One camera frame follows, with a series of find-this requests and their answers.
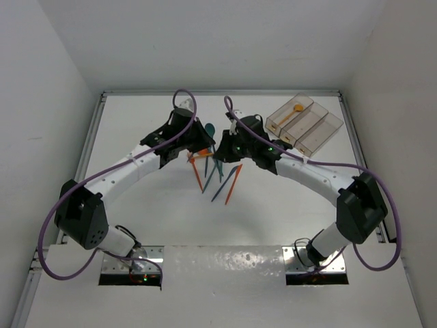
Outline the yellow spoon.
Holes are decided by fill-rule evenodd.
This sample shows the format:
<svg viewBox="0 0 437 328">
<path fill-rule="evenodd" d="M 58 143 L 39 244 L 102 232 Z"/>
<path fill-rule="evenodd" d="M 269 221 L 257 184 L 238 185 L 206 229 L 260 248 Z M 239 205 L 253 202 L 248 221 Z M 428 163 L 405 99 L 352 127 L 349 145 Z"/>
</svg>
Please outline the yellow spoon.
<svg viewBox="0 0 437 328">
<path fill-rule="evenodd" d="M 288 121 L 295 113 L 299 113 L 304 110 L 304 107 L 301 104 L 297 104 L 294 106 L 291 113 L 287 114 L 279 123 L 278 125 L 284 124 L 286 121 Z"/>
</svg>

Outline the teal fork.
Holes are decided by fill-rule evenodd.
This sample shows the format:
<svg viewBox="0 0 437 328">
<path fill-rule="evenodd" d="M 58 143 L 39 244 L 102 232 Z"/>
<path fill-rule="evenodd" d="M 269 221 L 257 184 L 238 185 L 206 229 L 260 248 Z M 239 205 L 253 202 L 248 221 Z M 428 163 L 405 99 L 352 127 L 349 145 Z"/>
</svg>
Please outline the teal fork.
<svg viewBox="0 0 437 328">
<path fill-rule="evenodd" d="M 215 160 L 216 167 L 218 170 L 219 182 L 223 180 L 223 163 L 220 160 Z"/>
</svg>

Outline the dark blue spoon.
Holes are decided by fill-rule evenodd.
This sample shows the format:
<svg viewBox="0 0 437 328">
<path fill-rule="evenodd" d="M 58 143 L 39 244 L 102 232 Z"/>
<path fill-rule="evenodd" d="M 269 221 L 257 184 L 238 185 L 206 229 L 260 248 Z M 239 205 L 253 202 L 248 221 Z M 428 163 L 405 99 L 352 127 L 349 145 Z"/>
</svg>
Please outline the dark blue spoon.
<svg viewBox="0 0 437 328">
<path fill-rule="evenodd" d="M 205 125 L 205 130 L 206 130 L 206 132 L 207 132 L 207 134 L 211 137 L 211 138 L 213 138 L 214 137 L 214 134 L 215 134 L 215 127 L 214 127 L 214 125 L 213 124 L 211 124 L 211 123 L 207 123 L 206 125 Z"/>
</svg>

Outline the yellow fork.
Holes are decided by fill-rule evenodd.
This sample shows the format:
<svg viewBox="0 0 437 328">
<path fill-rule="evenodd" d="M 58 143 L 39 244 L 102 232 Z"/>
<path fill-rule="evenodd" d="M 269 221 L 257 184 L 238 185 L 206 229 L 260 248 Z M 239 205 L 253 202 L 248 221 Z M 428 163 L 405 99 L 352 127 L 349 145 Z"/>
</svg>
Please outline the yellow fork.
<svg viewBox="0 0 437 328">
<path fill-rule="evenodd" d="M 213 156 L 213 153 L 205 153 L 205 154 L 200 154 L 200 155 L 196 155 L 196 156 L 193 156 L 193 157 L 191 157 L 191 159 L 192 160 L 195 160 L 195 159 L 203 159 L 203 158 L 208 158 L 208 157 L 211 157 L 211 156 Z"/>
</svg>

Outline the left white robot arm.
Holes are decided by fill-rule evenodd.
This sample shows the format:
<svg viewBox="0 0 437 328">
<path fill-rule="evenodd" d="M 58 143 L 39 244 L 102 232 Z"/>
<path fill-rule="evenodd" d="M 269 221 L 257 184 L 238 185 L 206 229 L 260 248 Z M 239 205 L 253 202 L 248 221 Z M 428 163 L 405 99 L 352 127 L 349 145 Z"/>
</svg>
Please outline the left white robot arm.
<svg viewBox="0 0 437 328">
<path fill-rule="evenodd" d="M 193 117 L 194 107 L 192 98 L 175 106 L 169 119 L 118 161 L 112 172 L 84 186 L 67 181 L 61 193 L 68 197 L 56 211 L 55 225 L 86 250 L 100 248 L 116 256 L 128 256 L 139 244 L 109 225 L 106 210 L 140 179 L 162 169 L 181 152 L 198 152 L 214 145 L 200 120 Z"/>
</svg>

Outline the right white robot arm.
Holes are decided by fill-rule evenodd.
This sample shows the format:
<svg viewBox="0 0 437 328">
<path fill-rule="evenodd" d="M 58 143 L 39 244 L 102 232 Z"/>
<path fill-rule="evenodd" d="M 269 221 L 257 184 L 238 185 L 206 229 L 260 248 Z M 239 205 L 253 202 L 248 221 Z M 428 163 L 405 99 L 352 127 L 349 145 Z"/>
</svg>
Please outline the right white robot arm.
<svg viewBox="0 0 437 328">
<path fill-rule="evenodd" d="M 338 249 L 364 243 L 387 216 L 386 204 L 372 175 L 342 175 L 306 163 L 296 152 L 288 156 L 284 153 L 288 149 L 285 143 L 270 140 L 260 116 L 245 116 L 241 111 L 229 111 L 226 116 L 231 126 L 223 131 L 215 159 L 224 163 L 251 159 L 259 168 L 316 192 L 336 208 L 335 221 L 297 253 L 304 267 L 318 267 Z"/>
</svg>

